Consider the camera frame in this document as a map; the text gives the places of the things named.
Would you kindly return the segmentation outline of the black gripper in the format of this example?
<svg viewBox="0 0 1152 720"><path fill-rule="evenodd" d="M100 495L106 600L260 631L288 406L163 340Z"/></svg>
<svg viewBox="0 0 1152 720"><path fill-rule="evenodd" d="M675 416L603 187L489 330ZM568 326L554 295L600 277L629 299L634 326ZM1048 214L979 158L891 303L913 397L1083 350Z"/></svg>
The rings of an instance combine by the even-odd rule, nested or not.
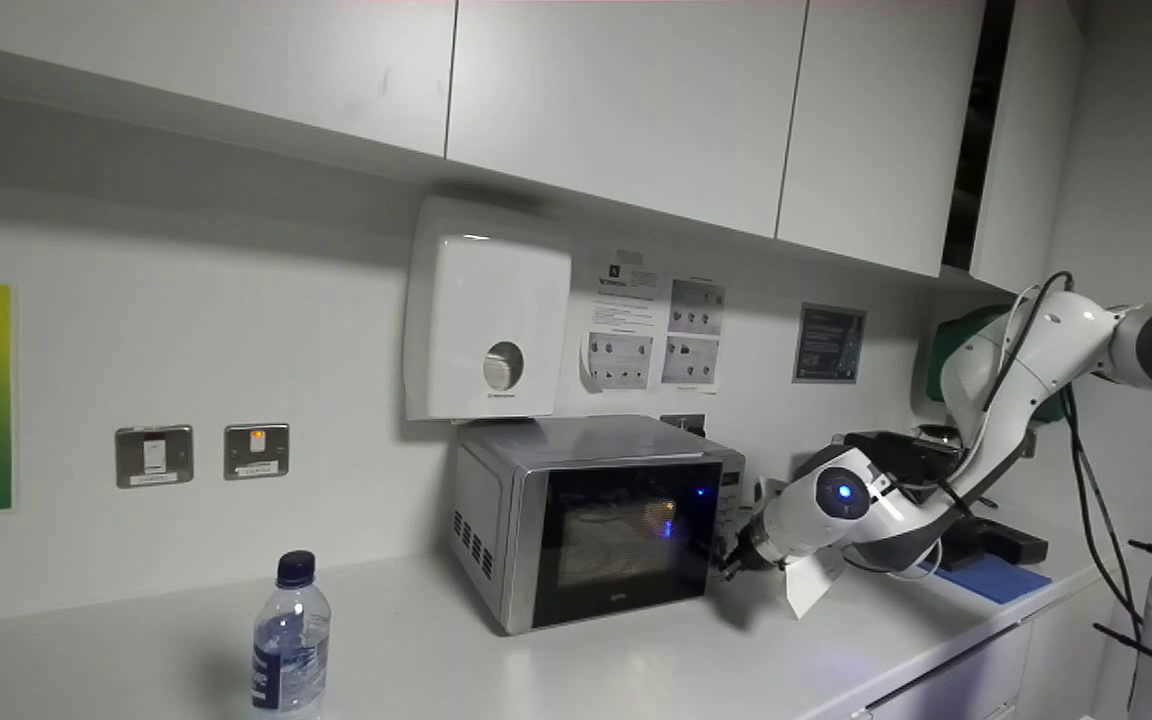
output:
<svg viewBox="0 0 1152 720"><path fill-rule="evenodd" d="M725 561L718 569L725 573L746 573L746 569L762 569L769 554L758 550L758 545L769 541L762 523L758 521L746 521L733 545L725 548Z"/></svg>

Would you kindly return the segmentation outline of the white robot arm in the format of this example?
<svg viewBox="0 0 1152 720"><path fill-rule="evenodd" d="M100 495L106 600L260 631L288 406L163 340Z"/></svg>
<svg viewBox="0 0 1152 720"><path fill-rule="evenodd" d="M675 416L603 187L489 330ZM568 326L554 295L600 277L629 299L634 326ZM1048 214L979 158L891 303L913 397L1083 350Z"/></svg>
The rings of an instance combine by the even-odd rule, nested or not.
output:
<svg viewBox="0 0 1152 720"><path fill-rule="evenodd" d="M962 458L934 495L909 499L859 448L831 444L718 541L716 569L734 574L823 548L853 548L879 573L913 569L1009 472L1033 416L1079 376L1152 388L1152 303L1105 309L1079 293L1025 295L941 366ZM1128 716L1152 720L1152 583L1128 648L1137 650Z"/></svg>

